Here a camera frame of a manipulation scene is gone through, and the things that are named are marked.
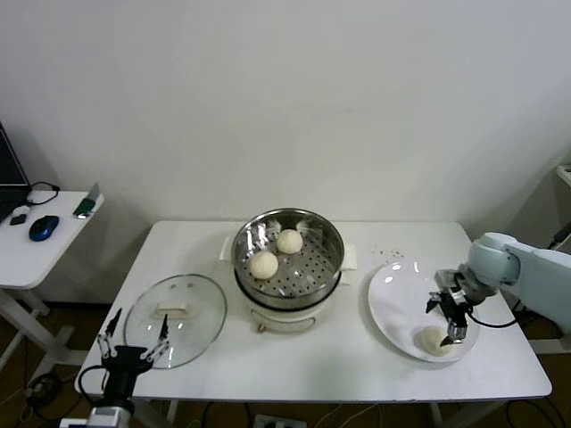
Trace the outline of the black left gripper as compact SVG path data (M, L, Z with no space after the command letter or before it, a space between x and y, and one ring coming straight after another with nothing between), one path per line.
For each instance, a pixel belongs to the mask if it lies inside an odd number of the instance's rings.
M121 312L122 309L119 309L104 331L97 335L103 368L108 373L103 400L112 404L128 402L133 395L138 376L150 371L153 363L170 348L167 314L163 316L159 337L152 349L131 346L115 348L112 338L120 321Z

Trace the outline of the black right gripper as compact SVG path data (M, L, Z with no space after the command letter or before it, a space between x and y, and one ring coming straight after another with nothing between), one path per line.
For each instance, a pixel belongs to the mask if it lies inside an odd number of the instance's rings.
M425 312L429 313L439 305L449 324L440 347L462 343L468 330L466 315L471 309L467 295L457 285L442 287L439 292L429 293Z

